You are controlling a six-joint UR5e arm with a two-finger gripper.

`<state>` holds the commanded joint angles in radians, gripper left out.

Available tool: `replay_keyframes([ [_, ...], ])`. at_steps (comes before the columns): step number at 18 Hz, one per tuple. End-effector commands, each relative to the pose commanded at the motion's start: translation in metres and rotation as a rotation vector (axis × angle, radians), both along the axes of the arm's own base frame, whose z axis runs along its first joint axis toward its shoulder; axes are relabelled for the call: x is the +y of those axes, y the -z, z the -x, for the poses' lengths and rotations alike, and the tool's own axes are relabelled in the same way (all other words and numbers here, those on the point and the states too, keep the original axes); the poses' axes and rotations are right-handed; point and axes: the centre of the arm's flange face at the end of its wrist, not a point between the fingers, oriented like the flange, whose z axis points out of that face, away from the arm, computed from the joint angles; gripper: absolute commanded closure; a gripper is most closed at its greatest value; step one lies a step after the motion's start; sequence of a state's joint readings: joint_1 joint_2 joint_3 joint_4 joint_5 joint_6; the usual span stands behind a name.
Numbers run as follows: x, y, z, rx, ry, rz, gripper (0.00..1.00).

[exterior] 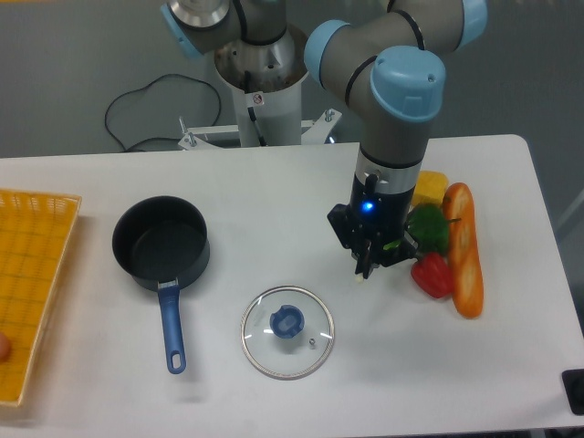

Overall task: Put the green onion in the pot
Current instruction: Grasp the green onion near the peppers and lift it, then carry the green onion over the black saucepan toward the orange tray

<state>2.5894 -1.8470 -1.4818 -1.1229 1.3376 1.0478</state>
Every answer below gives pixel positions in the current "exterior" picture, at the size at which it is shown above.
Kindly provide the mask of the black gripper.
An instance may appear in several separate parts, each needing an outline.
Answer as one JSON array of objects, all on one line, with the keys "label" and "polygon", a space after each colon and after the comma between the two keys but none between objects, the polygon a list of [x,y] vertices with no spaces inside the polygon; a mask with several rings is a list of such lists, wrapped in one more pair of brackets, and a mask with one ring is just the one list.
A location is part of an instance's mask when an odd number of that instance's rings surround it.
[{"label": "black gripper", "polygon": [[364,182],[354,178],[349,203],[336,204],[327,215],[340,244],[349,249],[354,258],[361,243],[356,275],[370,276],[379,266],[370,259],[370,240],[378,245],[401,240],[402,261],[414,258],[418,251],[418,245],[406,232],[413,190],[382,193],[378,190],[380,185],[379,178],[373,175]]}]

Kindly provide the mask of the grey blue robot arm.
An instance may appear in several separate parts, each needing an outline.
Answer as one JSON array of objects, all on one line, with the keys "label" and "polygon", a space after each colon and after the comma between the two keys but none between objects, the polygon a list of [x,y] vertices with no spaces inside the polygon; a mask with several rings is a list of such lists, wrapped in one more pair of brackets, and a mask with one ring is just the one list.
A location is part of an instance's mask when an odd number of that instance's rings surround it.
[{"label": "grey blue robot arm", "polygon": [[282,1],[168,1],[162,16],[188,57],[212,54],[244,147],[301,141],[300,87],[313,78],[364,125],[348,203],[328,220],[358,275],[415,256],[406,216],[443,102],[441,57],[480,37],[484,1],[391,1],[363,26],[305,34]]}]

